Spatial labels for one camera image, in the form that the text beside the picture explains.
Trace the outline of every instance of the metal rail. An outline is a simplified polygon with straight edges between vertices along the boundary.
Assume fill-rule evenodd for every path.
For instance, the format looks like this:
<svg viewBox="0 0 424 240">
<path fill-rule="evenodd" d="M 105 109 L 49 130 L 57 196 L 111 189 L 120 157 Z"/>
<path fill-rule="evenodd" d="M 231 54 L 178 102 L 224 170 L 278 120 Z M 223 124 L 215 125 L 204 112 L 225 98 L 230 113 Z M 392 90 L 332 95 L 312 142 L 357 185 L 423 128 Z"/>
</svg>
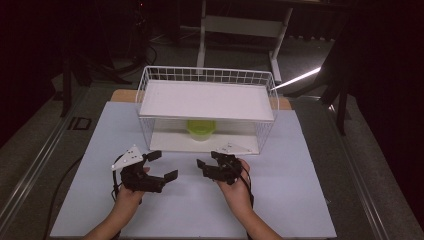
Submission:
<svg viewBox="0 0 424 240">
<path fill-rule="evenodd" d="M 28 168 L 27 172 L 19 180 L 12 194 L 9 196 L 7 203 L 5 204 L 0 213 L 0 239 L 3 239 L 3 237 L 5 236 L 9 226 L 14 220 L 20 207 L 22 206 L 23 202 L 25 201 L 32 187 L 34 186 L 34 183 L 37 181 L 46 163 L 49 161 L 51 154 L 55 150 L 63 133 L 69 125 L 76 108 L 79 106 L 82 99 L 86 96 L 87 92 L 88 91 L 86 88 L 80 88 L 77 91 L 75 102 L 73 103 L 72 108 L 65 117 L 61 118 L 58 121 L 54 130 L 49 135 L 43 147 L 39 151 L 37 157 L 33 161 L 32 165 Z"/>
<path fill-rule="evenodd" d="M 329 118 L 329 121 L 334 122 L 335 110 L 333 106 L 331 106 L 330 108 L 331 108 L 331 112 L 326 111 L 326 113 Z M 336 125 L 335 124 L 330 124 L 330 125 L 332 130 L 335 132 L 335 134 L 339 135 L 340 132 L 337 129 Z M 374 200 L 371 197 L 370 192 L 368 191 L 368 188 L 364 182 L 362 174 L 359 171 L 359 168 L 349 148 L 349 144 L 347 143 L 346 138 L 339 137 L 338 139 L 340 140 L 341 146 L 344 150 L 343 152 L 346 154 L 349 173 L 352 176 L 353 184 L 355 185 L 356 191 L 359 196 L 359 200 L 361 201 L 365 214 L 367 215 L 367 218 L 370 223 L 371 229 L 374 233 L 375 239 L 389 240 L 390 238 L 387 234 L 386 228 L 384 227 L 384 224 L 380 218 L 380 214 L 378 213 Z"/>
</svg>

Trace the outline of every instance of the black cable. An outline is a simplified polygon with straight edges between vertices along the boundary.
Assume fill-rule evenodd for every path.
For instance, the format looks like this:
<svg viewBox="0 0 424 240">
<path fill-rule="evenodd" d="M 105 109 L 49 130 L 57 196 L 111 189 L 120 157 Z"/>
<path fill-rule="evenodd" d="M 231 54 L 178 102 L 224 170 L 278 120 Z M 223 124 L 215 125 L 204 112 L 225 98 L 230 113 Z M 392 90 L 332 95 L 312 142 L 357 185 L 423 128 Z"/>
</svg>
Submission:
<svg viewBox="0 0 424 240">
<path fill-rule="evenodd" d="M 153 53 L 154 53 L 154 57 L 151 63 L 147 63 L 148 65 L 155 65 L 156 59 L 158 57 L 158 52 L 156 51 L 156 49 L 154 49 L 151 45 L 147 46 L 148 48 L 152 49 Z"/>
<path fill-rule="evenodd" d="M 54 207 L 54 203 L 57 197 L 57 193 L 59 192 L 60 186 L 62 185 L 63 181 L 65 180 L 66 176 L 68 175 L 68 173 L 82 160 L 82 156 L 79 157 L 74 163 L 72 163 L 72 165 L 68 168 L 68 170 L 66 170 L 65 174 L 62 176 L 62 178 L 60 179 L 58 185 L 56 186 L 56 189 L 53 193 L 53 199 L 50 202 L 50 208 L 49 208 L 49 215 L 47 216 L 47 224 L 46 224 L 46 228 L 44 230 L 44 235 L 43 235 L 43 239 L 47 239 L 47 235 L 49 233 L 49 229 L 50 229 L 50 220 L 52 217 L 52 212 L 53 212 L 53 207 Z"/>
<path fill-rule="evenodd" d="M 130 71 L 136 70 L 137 68 L 140 68 L 142 66 L 142 64 L 143 64 L 142 58 L 141 57 L 135 57 L 134 60 L 133 60 L 133 63 L 128 65 L 128 66 L 118 68 L 118 69 L 108 68 L 108 70 L 115 73 L 115 74 L 120 75 L 120 74 L 124 74 L 124 73 L 128 73 Z"/>
<path fill-rule="evenodd" d="M 246 173 L 247 173 L 247 176 L 248 176 L 248 178 L 249 178 L 249 180 L 250 180 L 250 184 L 248 184 L 247 183 L 247 181 L 246 181 L 246 179 L 244 179 L 244 177 L 241 175 L 241 173 L 238 173 L 238 171 L 229 163 L 229 162 L 227 162 L 227 161 L 223 161 L 229 168 L 231 168 L 231 170 L 237 175 L 237 177 L 238 178 L 240 178 L 240 180 L 244 183 L 244 185 L 246 186 L 246 188 L 247 188 L 247 191 L 249 192 L 249 197 L 251 197 L 253 194 L 252 194 L 252 179 L 250 178 L 250 175 L 249 175 L 249 172 L 243 167 L 243 166 L 241 166 L 242 168 L 243 168 L 243 170 L 244 171 L 246 171 Z"/>
<path fill-rule="evenodd" d="M 250 181 L 250 184 L 249 184 L 249 187 L 250 187 L 250 203 L 252 204 L 252 208 L 253 208 L 253 203 L 255 202 L 255 197 L 252 194 L 252 178 L 250 178 L 249 171 L 247 171 L 246 168 L 244 168 L 243 166 L 241 166 L 241 168 L 243 168 L 243 170 L 246 171 L 247 177 L 249 178 L 249 181 Z"/>
<path fill-rule="evenodd" d="M 124 156 L 123 154 L 121 156 L 119 156 L 118 158 L 116 158 L 114 164 L 122 157 Z M 111 192 L 112 194 L 112 198 L 113 201 L 116 201 L 116 199 L 118 198 L 118 193 L 119 193 L 119 186 L 121 186 L 122 183 L 118 184 L 118 181 L 116 179 L 116 171 L 112 171 L 112 176 L 113 176 L 113 190 Z"/>
</svg>

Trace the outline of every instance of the white wire basket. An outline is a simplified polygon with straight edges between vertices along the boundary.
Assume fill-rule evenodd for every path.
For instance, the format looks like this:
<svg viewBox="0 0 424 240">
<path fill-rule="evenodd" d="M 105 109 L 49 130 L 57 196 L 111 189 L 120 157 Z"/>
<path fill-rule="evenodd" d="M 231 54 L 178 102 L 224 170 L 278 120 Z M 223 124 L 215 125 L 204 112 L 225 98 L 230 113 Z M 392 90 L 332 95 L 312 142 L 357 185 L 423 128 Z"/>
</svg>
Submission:
<svg viewBox="0 0 424 240">
<path fill-rule="evenodd" d="M 136 108 L 150 150 L 259 154 L 278 115 L 273 75 L 239 69 L 148 66 Z M 196 141 L 187 121 L 213 121 Z"/>
</svg>

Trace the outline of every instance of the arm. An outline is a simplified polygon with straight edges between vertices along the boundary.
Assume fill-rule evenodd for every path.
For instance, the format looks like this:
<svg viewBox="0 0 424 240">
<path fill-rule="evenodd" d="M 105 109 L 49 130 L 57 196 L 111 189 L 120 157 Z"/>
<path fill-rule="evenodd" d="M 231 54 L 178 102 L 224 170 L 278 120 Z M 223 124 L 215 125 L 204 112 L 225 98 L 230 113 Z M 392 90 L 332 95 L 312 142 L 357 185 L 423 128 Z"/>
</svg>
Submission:
<svg viewBox="0 0 424 240">
<path fill-rule="evenodd" d="M 246 171 L 249 171 L 250 167 L 246 161 L 242 159 L 240 161 Z M 243 170 L 241 175 L 250 184 L 250 179 L 248 179 L 246 171 Z M 243 225 L 252 239 L 283 239 L 253 211 L 250 204 L 249 192 L 241 180 L 236 181 L 232 185 L 219 181 L 217 183 L 224 194 L 231 212 L 241 225 Z"/>
<path fill-rule="evenodd" d="M 85 235 L 83 239 L 112 239 L 134 216 L 143 195 L 144 192 L 133 192 L 122 185 L 112 211 L 99 225 Z"/>
</svg>

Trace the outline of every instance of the wire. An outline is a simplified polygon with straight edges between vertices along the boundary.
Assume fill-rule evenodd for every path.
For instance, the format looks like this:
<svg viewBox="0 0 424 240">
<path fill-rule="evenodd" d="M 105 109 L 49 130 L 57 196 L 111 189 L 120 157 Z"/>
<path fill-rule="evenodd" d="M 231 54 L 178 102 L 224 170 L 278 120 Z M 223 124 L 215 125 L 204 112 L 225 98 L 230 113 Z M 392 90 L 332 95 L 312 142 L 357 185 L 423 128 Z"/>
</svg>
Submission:
<svg viewBox="0 0 424 240">
<path fill-rule="evenodd" d="M 243 166 L 241 166 L 243 168 L 244 171 L 246 171 L 247 176 L 249 178 L 250 184 L 247 183 L 246 179 L 244 179 L 244 177 L 238 173 L 238 171 L 227 161 L 223 161 L 228 167 L 231 168 L 231 170 L 237 175 L 237 177 L 244 183 L 244 185 L 247 188 L 247 191 L 249 193 L 249 198 L 250 198 L 250 204 L 253 207 L 253 201 L 254 201 L 254 196 L 252 194 L 252 179 L 250 178 L 250 174 L 249 172 L 246 170 L 246 168 L 244 168 Z"/>
<path fill-rule="evenodd" d="M 144 66 L 143 65 L 140 65 L 138 68 L 136 68 L 136 69 L 134 69 L 132 72 L 128 72 L 127 74 L 125 74 L 125 75 L 121 75 L 120 77 L 122 78 L 122 79 L 125 79 L 125 78 L 127 78 L 127 77 L 130 77 L 130 76 L 132 76 L 132 75 L 134 75 L 134 74 L 136 74 L 136 73 L 138 73 L 140 70 L 142 70 L 144 68 Z"/>
<path fill-rule="evenodd" d="M 50 229 L 50 220 L 52 217 L 52 212 L 53 212 L 53 207 L 54 207 L 54 203 L 57 197 L 57 193 L 59 192 L 60 186 L 62 185 L 63 181 L 65 180 L 66 176 L 68 175 L 68 173 L 82 160 L 82 156 L 79 157 L 74 163 L 72 163 L 72 165 L 68 168 L 68 170 L 66 170 L 65 174 L 62 176 L 62 178 L 60 179 L 58 185 L 56 186 L 56 189 L 53 193 L 53 199 L 50 202 L 50 208 L 49 208 L 49 215 L 47 216 L 47 224 L 46 224 L 46 228 L 44 230 L 44 235 L 43 235 L 43 239 L 47 239 L 47 235 L 49 233 L 49 229 Z"/>
<path fill-rule="evenodd" d="M 182 40 L 182 39 L 185 39 L 185 38 L 189 38 L 189 37 L 191 37 L 191 36 L 194 36 L 194 35 L 196 35 L 197 33 L 199 33 L 200 31 L 199 30 L 196 30 L 196 31 L 193 31 L 192 33 L 188 33 L 188 34 L 186 34 L 186 35 L 184 35 L 184 36 L 182 36 L 182 37 L 180 37 L 180 38 L 178 38 L 178 40 Z M 149 40 L 149 42 L 151 42 L 151 43 L 155 43 L 155 44 L 161 44 L 161 45 L 170 45 L 170 44 L 173 44 L 174 43 L 174 41 L 172 41 L 172 40 L 169 40 L 169 41 L 158 41 L 159 39 L 161 39 L 161 38 L 163 38 L 163 37 L 165 37 L 166 36 L 166 34 L 161 34 L 161 35 L 159 35 L 159 36 L 157 36 L 157 37 L 154 37 L 154 38 L 152 38 L 152 39 L 150 39 Z"/>
<path fill-rule="evenodd" d="M 124 154 L 120 155 L 119 157 L 116 158 L 114 164 L 122 157 L 124 156 Z M 112 176 L 113 176 L 113 190 L 111 192 L 113 201 L 116 201 L 116 199 L 118 198 L 118 194 L 119 194 L 119 186 L 121 186 L 122 183 L 118 184 L 118 181 L 116 180 L 116 171 L 112 171 Z"/>
<path fill-rule="evenodd" d="M 156 62 L 156 59 L 157 59 L 157 57 L 158 57 L 158 52 L 156 51 L 156 49 L 154 49 L 152 46 L 147 46 L 148 48 L 150 48 L 150 49 L 152 49 L 152 51 L 153 51 L 153 53 L 154 53 L 154 57 L 153 57 L 153 60 L 151 61 L 151 62 L 149 62 L 149 60 L 147 59 L 147 57 L 146 57 L 146 63 L 148 64 L 148 65 L 155 65 L 155 62 Z"/>
</svg>

